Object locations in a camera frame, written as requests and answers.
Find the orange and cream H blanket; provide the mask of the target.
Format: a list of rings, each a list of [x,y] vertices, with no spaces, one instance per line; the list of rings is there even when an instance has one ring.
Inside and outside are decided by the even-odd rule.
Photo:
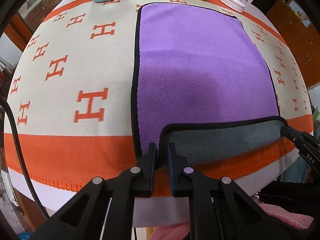
[[[288,45],[259,11],[237,13],[218,0],[66,0],[28,42],[8,103],[36,193],[57,208],[90,179],[134,165],[131,87],[137,13],[153,2],[213,9],[242,22],[266,61],[280,116],[313,131],[305,82]]]

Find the purple and grey towel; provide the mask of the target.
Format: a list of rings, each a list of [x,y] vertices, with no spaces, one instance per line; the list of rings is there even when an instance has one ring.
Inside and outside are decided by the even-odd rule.
[[[268,65],[239,19],[187,4],[139,8],[131,89],[136,156],[154,143],[165,165],[174,144],[189,165],[211,164],[273,146],[286,124]]]

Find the brown wooden cabinet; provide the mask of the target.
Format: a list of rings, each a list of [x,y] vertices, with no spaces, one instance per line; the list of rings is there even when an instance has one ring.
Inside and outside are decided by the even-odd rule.
[[[308,89],[319,84],[319,33],[306,27],[290,7],[277,0],[266,14],[292,51]]]

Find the pink fluffy cloth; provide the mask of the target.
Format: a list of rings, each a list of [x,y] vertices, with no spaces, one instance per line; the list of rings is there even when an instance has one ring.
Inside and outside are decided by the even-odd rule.
[[[298,229],[307,229],[313,222],[313,218],[308,215],[291,213],[282,207],[265,204],[258,200],[257,196],[252,196],[252,199],[272,218],[284,222],[289,226]],[[184,239],[190,232],[190,223],[181,223],[167,226],[157,226],[147,228],[147,239]]]

